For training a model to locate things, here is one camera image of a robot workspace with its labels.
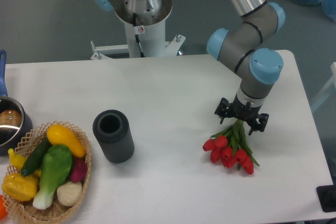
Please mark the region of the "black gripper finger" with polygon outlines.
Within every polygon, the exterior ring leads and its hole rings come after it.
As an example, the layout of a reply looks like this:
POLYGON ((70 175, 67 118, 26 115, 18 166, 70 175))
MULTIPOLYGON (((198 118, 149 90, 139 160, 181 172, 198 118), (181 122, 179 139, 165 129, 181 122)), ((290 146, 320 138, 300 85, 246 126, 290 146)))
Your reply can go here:
POLYGON ((222 124, 226 118, 233 117, 232 104, 226 98, 221 98, 214 113, 220 118, 219 123, 222 124))
POLYGON ((248 135, 252 135, 253 132, 264 132, 267 122, 269 119, 269 114, 262 113, 257 114, 254 118, 248 119, 247 124, 250 126, 248 135))

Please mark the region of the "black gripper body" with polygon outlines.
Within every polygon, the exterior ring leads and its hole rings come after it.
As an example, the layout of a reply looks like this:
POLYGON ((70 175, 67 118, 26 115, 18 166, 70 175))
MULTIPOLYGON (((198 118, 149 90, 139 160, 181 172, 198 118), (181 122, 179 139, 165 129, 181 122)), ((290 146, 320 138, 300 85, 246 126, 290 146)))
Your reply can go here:
POLYGON ((232 102, 233 118, 247 122, 259 114, 261 106, 252 106, 250 102, 243 104, 236 95, 232 102))

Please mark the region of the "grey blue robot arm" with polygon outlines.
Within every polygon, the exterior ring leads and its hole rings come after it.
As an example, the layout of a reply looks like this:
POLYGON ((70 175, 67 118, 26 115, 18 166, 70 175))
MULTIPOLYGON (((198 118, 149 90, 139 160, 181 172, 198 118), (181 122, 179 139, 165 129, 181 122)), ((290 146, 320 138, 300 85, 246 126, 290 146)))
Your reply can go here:
MULTIPOLYGON (((132 58, 164 57, 171 45, 165 41, 165 21, 172 0, 94 0, 106 12, 115 12, 124 23, 128 52, 132 58)), ((268 114, 260 113, 265 98, 278 80, 283 59, 261 44, 285 22, 284 10, 266 0, 231 0, 242 24, 235 30, 221 28, 209 38, 206 50, 241 78, 232 102, 221 99, 215 114, 221 119, 246 122, 250 131, 263 132, 268 114)))

